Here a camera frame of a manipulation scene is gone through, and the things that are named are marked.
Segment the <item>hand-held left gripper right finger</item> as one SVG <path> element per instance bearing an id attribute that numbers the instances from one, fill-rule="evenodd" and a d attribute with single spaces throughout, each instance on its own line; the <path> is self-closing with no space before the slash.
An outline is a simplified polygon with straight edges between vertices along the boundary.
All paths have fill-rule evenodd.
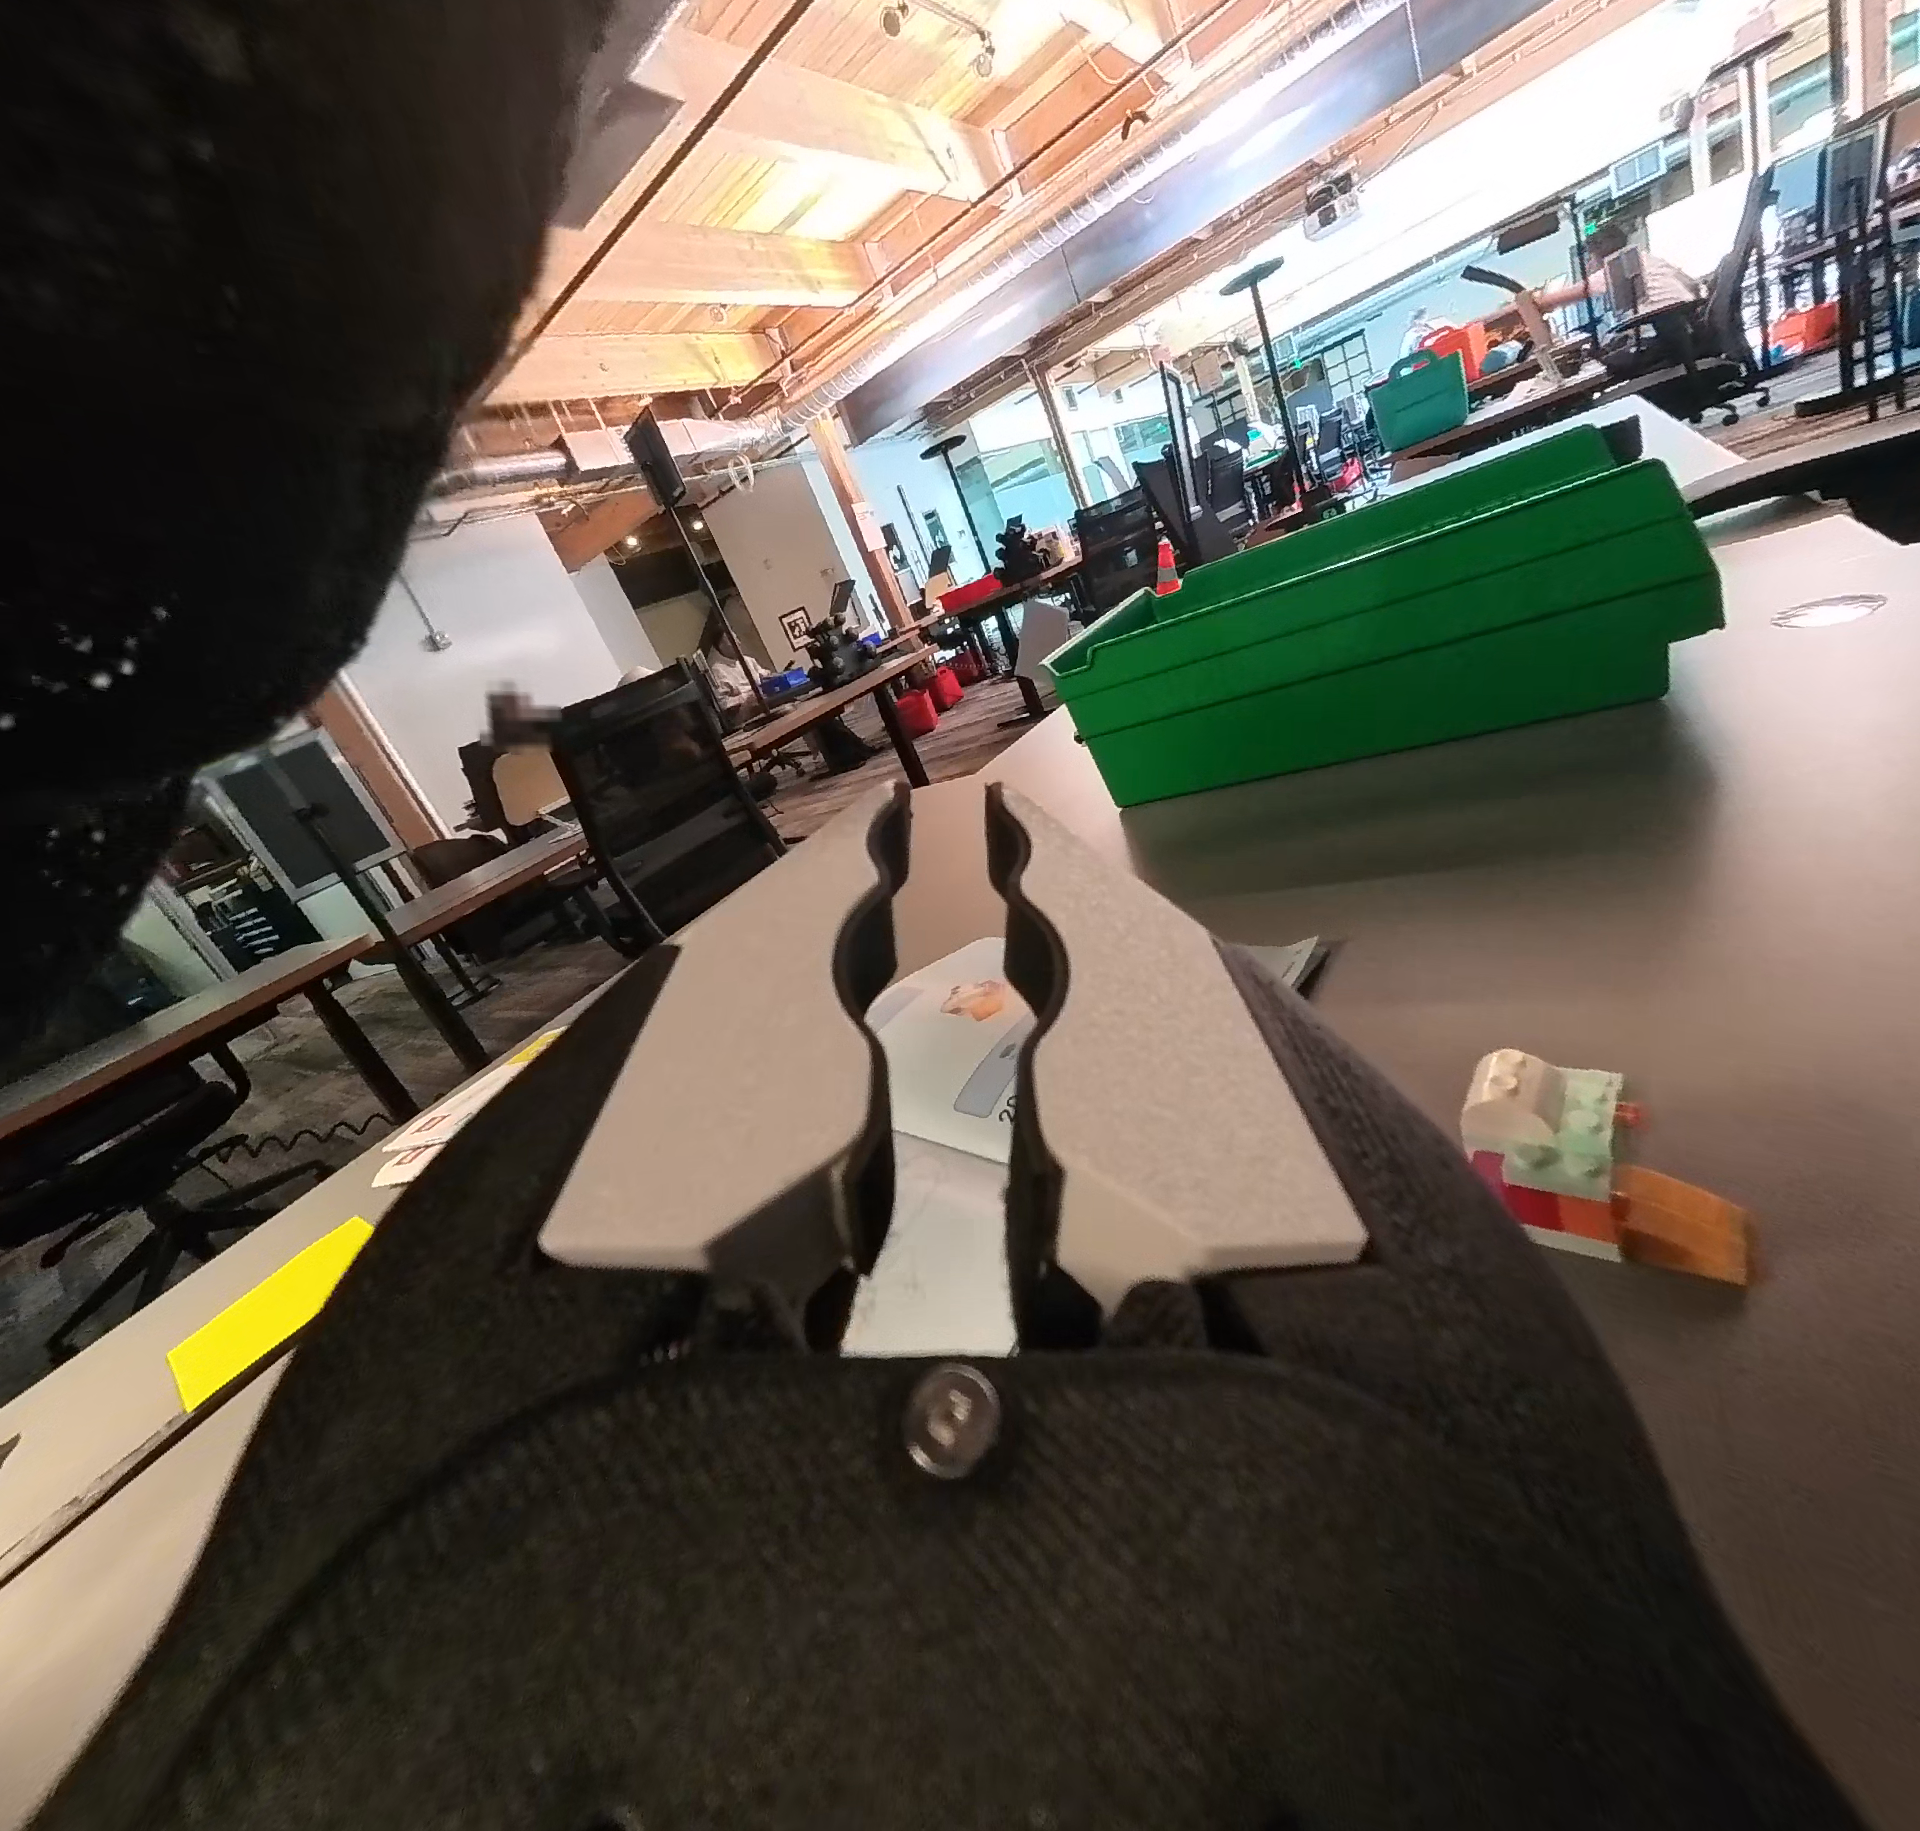
<path id="1" fill-rule="evenodd" d="M 1366 1228 L 1214 936 L 1015 787 L 983 805 L 1018 1058 L 1005 1268 L 1018 1323 L 1149 1284 L 1362 1260 Z"/>

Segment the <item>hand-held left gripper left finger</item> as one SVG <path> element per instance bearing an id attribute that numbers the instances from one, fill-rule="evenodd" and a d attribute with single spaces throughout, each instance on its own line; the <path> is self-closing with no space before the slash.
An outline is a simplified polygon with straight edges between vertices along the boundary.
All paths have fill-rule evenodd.
<path id="1" fill-rule="evenodd" d="M 684 930 L 545 1219 L 548 1259 L 801 1310 L 875 1272 L 895 1151 L 869 1013 L 897 977 L 908 847 L 908 790 L 872 790 Z"/>

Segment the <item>green plastic bin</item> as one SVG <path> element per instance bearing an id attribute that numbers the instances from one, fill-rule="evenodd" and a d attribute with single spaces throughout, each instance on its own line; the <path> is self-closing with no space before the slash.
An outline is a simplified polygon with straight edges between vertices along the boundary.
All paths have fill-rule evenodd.
<path id="1" fill-rule="evenodd" d="M 1047 670 L 1119 808 L 1663 699 L 1725 626 L 1633 418 L 1539 436 L 1139 593 Z"/>

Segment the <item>open instruction booklet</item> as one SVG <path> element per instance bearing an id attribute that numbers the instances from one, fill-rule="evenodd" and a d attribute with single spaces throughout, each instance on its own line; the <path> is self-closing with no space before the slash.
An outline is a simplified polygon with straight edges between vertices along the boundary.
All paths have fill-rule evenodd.
<path id="1" fill-rule="evenodd" d="M 857 1358 L 1008 1356 L 1005 1179 L 1018 1058 L 1036 1018 L 980 937 L 872 1008 L 891 1076 L 897 1208 L 855 1298 Z"/>

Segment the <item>black mesh office chair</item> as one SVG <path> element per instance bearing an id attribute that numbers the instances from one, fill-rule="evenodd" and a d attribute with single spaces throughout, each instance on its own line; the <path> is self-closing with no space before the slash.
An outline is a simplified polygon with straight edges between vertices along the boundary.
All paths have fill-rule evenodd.
<path id="1" fill-rule="evenodd" d="M 567 706 L 549 751 L 625 955 L 648 955 L 785 855 L 697 662 Z"/>

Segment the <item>closed instruction booklet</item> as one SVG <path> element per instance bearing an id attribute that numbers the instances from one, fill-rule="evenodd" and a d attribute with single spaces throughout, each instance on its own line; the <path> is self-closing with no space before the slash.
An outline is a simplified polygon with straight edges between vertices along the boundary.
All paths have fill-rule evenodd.
<path id="1" fill-rule="evenodd" d="M 371 1189 L 398 1191 L 412 1184 L 486 1103 L 488 1099 L 479 1093 L 461 1094 L 409 1121 L 379 1149 Z"/>

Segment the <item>wooden office desk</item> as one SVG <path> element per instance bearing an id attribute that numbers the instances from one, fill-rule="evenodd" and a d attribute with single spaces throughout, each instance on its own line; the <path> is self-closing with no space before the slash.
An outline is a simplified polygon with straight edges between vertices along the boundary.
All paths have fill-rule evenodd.
<path id="1" fill-rule="evenodd" d="M 135 1076 L 226 1050 L 234 1037 L 267 1023 L 293 998 L 304 998 L 314 1008 L 331 1042 L 379 1099 L 389 1121 L 406 1125 L 423 1115 L 423 1103 L 402 1084 L 398 1071 L 327 984 L 371 948 L 371 932 L 358 932 L 275 955 L 188 1002 L 71 1053 L 33 1076 L 13 1081 L 3 1090 L 3 1138 L 12 1139 L 33 1130 Z"/>
<path id="2" fill-rule="evenodd" d="M 802 741 L 828 719 L 846 713 L 851 705 L 875 699 L 879 721 L 900 757 L 908 787 L 929 787 L 932 779 L 915 737 L 900 718 L 897 694 L 894 688 L 922 670 L 929 670 L 932 662 L 933 652 L 926 645 L 903 650 L 897 655 L 862 670 L 853 681 L 804 699 L 794 710 L 777 715 L 772 721 L 725 737 L 725 755 L 737 768 L 746 768 L 750 761 L 771 757 Z"/>
<path id="3" fill-rule="evenodd" d="M 551 937 L 596 932 L 583 830 L 564 826 L 502 850 L 391 911 L 371 914 L 356 962 L 393 966 L 408 947 L 457 1008 L 497 988 L 492 962 Z"/>

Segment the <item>partly built toy brick model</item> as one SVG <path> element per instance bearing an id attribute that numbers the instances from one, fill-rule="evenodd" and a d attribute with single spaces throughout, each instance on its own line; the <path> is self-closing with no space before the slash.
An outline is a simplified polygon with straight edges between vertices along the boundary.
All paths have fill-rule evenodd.
<path id="1" fill-rule="evenodd" d="M 1747 1210 L 1623 1159 L 1636 1123 L 1622 1073 L 1516 1048 L 1480 1062 L 1457 1121 L 1469 1163 L 1534 1243 L 1747 1290 L 1758 1266 Z"/>

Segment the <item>yellow sticky note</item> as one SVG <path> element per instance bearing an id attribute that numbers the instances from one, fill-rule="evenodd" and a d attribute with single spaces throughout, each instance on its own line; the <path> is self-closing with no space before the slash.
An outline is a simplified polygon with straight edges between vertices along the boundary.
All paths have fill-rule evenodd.
<path id="1" fill-rule="evenodd" d="M 344 1220 L 173 1346 L 180 1411 L 209 1407 L 301 1334 L 371 1237 L 369 1220 Z"/>

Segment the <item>black floor lamp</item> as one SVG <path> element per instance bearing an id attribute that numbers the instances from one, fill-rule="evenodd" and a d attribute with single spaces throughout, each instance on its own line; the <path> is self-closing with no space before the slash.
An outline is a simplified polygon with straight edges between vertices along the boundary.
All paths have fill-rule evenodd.
<path id="1" fill-rule="evenodd" d="M 1304 464 L 1304 450 L 1299 444 L 1299 436 L 1297 436 L 1297 428 L 1293 423 L 1290 407 L 1287 403 L 1284 372 L 1281 372 L 1281 364 L 1280 364 L 1280 357 L 1276 351 L 1274 333 L 1271 333 L 1265 303 L 1263 303 L 1263 284 L 1266 278 L 1271 278 L 1274 274 L 1278 274 L 1281 270 L 1281 264 L 1284 264 L 1281 260 L 1274 260 L 1274 261 L 1256 261 L 1256 264 L 1247 265 L 1243 271 L 1239 271 L 1236 278 L 1228 281 L 1228 284 L 1223 288 L 1223 298 L 1243 295 L 1243 298 L 1247 298 L 1247 301 L 1252 306 L 1256 332 L 1260 336 L 1260 354 L 1265 358 L 1266 377 L 1270 377 L 1270 386 L 1274 392 L 1276 418 L 1284 432 L 1284 461 L 1287 461 L 1287 472 L 1289 472 L 1289 482 L 1290 482 L 1289 502 L 1295 514 L 1304 514 L 1304 500 L 1307 498 L 1307 473 L 1305 473 L 1305 464 Z"/>
<path id="2" fill-rule="evenodd" d="M 964 432 L 950 432 L 937 437 L 922 454 L 926 463 L 937 463 L 944 469 L 980 566 L 992 574 L 996 570 L 996 532 L 986 529 L 986 519 L 973 496 L 970 484 L 961 475 L 960 454 L 966 446 L 968 439 Z"/>

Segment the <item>green fabric tote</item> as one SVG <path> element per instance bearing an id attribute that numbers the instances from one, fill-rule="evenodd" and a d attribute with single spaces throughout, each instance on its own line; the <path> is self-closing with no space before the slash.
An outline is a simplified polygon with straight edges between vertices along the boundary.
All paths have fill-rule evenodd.
<path id="1" fill-rule="evenodd" d="M 1379 383 L 1365 390 L 1368 418 L 1386 454 L 1411 453 L 1469 418 L 1465 358 L 1422 348 L 1400 357 Z"/>

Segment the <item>person's black clothing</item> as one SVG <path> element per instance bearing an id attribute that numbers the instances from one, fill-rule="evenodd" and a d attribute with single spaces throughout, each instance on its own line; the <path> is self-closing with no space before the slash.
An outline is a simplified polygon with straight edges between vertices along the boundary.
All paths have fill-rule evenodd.
<path id="1" fill-rule="evenodd" d="M 356 654 L 612 0 L 3 0 L 4 1056 Z"/>

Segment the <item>black high-back office chair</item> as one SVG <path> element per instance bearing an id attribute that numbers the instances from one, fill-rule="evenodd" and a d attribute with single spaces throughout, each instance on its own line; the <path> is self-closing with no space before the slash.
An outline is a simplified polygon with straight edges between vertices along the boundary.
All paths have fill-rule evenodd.
<path id="1" fill-rule="evenodd" d="M 1762 389 L 1763 365 L 1747 333 L 1744 301 L 1749 277 L 1763 278 L 1762 226 L 1775 200 L 1767 163 L 1749 180 L 1734 245 L 1716 264 L 1706 298 L 1639 320 L 1636 361 L 1644 372 L 1636 395 L 1674 420 L 1695 425 L 1720 411 L 1723 426 L 1734 426 L 1735 402 Z"/>

